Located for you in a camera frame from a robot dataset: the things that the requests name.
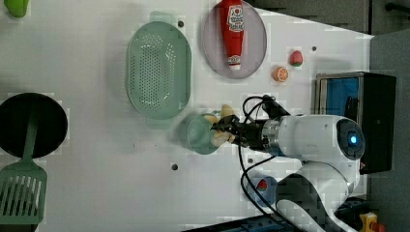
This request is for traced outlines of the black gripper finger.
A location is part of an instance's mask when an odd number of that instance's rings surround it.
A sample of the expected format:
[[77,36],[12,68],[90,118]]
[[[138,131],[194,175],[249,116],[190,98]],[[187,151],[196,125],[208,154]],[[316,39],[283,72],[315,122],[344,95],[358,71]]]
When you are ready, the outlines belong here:
[[229,131],[216,130],[213,135],[213,140],[217,142],[233,142],[235,135]]
[[239,118],[236,115],[229,115],[221,118],[217,123],[211,126],[212,130],[228,130],[235,128],[239,124]]

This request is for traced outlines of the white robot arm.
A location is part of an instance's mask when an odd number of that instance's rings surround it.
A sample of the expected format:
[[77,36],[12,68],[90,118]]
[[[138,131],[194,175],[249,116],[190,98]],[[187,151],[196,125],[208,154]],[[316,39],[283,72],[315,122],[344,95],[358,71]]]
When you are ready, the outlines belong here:
[[336,115],[281,115],[241,123],[234,115],[212,125],[229,141],[296,159],[302,166],[277,183],[275,210],[304,232],[357,232],[335,211],[360,182],[366,140],[354,121]]

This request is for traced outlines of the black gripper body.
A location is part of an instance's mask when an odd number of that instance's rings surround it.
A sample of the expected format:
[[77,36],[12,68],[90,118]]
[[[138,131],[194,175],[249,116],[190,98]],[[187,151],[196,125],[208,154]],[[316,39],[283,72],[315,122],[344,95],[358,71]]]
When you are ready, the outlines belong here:
[[233,144],[250,149],[263,149],[262,130],[265,123],[265,120],[256,120],[249,124],[238,123],[232,131]]

